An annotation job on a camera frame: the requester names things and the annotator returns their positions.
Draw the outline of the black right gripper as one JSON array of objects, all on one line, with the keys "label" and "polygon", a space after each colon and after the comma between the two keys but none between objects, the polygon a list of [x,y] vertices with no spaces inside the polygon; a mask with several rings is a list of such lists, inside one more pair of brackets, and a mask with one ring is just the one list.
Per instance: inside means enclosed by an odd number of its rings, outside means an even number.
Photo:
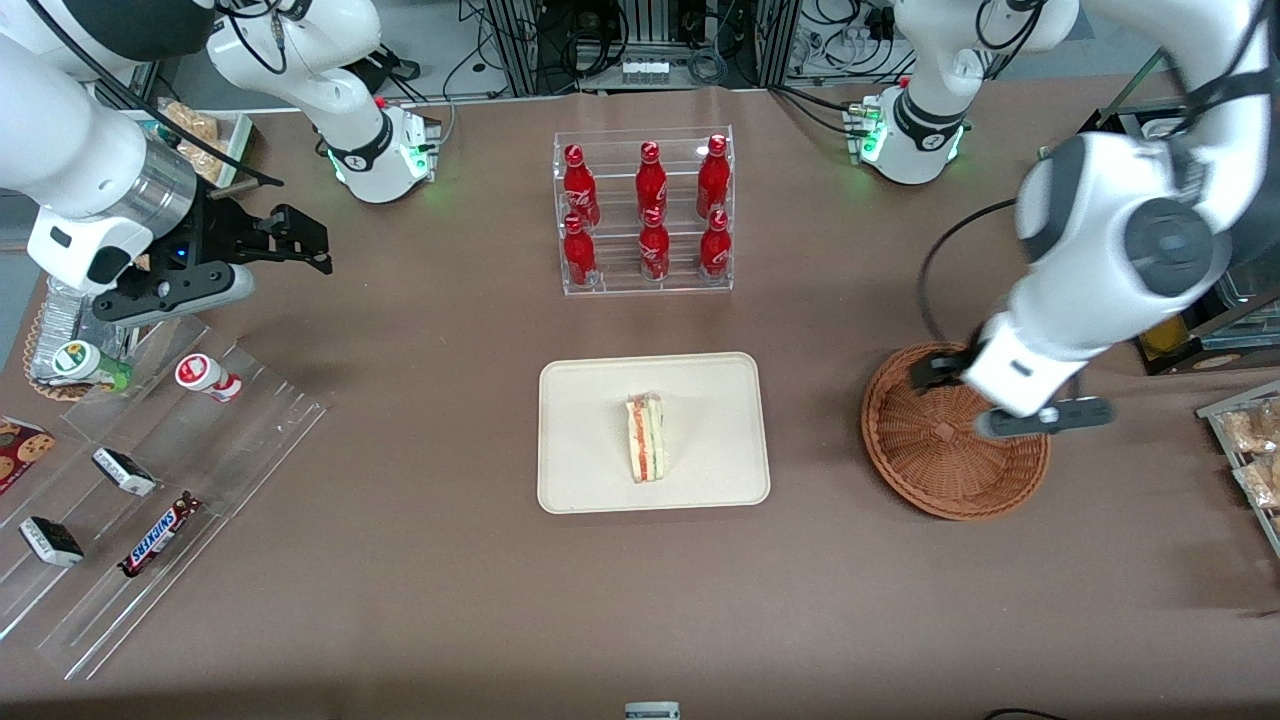
[{"label": "black right gripper", "polygon": [[333,273],[326,227],[288,204],[276,205],[261,231],[259,219],[237,201],[200,193],[177,237],[175,247],[186,252],[175,281],[179,291],[230,291],[244,283],[244,266],[257,261],[305,263],[324,275]]}]

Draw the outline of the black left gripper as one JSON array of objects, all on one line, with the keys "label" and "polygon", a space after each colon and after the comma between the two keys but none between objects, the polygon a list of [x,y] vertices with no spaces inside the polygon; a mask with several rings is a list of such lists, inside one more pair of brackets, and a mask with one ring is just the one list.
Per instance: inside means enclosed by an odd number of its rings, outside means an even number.
[{"label": "black left gripper", "polygon": [[969,345],[963,350],[927,354],[910,366],[911,388],[916,395],[964,384],[969,370],[977,364],[986,345]]}]

